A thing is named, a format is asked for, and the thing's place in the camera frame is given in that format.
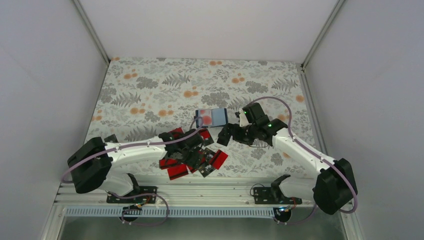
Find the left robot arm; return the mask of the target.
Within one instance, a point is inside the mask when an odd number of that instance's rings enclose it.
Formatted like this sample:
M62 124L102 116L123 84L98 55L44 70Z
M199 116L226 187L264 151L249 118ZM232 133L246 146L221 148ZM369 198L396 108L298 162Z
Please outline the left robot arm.
M94 137L68 160L71 181L78 194L94 190L112 192L131 203L139 197L139 188L125 166L144 161L171 159L184 161L204 139L198 130L163 132L149 139L119 143Z

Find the white card with red circle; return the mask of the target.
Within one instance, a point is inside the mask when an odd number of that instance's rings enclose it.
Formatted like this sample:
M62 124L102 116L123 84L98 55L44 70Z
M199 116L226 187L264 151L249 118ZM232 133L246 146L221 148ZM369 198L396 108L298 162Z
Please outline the white card with red circle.
M210 109L199 109L198 116L201 117L203 126L209 127L212 125L212 111Z

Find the black card apart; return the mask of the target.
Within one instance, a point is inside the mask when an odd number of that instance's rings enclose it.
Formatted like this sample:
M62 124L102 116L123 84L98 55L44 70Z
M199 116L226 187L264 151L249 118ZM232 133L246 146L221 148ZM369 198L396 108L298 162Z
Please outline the black card apart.
M222 146L228 146L231 137L233 136L235 132L235 128L237 127L237 124L234 123L227 123L224 125L221 129L221 131L218 133L217 143Z

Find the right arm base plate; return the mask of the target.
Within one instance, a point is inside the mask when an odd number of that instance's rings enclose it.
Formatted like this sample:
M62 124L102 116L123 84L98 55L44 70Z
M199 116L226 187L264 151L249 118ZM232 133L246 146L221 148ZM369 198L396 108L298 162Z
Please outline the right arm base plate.
M302 199L286 197L272 187L256 186L252 189L252 195L256 205L301 205L303 203Z

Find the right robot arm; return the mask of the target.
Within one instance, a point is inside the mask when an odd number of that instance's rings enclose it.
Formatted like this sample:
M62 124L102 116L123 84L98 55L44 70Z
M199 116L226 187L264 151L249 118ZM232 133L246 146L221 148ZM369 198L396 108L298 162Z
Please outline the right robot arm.
M239 123L232 129L233 140L245 145L263 141L275 150L289 155L304 167L305 176L288 174L271 189L271 198L278 204L294 197L313 201L323 212L333 215L353 201L358 205L358 189L353 168L344 158L330 157L297 137L291 126L278 118L270 119L257 102L240 108Z

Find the blue leather card holder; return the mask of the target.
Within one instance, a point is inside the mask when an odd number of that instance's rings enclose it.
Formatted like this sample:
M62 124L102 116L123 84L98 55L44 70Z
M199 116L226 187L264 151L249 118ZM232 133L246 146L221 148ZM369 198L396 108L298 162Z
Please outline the blue leather card holder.
M195 111L196 118L200 117L199 110L202 109L197 109ZM228 113L226 108L215 108L209 110L211 110L212 125L209 127L202 126L203 128L222 127L228 123Z

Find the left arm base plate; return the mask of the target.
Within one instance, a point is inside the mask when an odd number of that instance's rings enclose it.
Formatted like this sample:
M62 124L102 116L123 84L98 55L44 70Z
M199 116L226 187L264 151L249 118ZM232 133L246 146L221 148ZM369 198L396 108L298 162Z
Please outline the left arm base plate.
M156 197L151 195L138 196L140 194L156 194L158 191L157 186L140 186L139 190L133 190L130 193L116 197L113 194L108 194L106 202L108 204L154 204Z

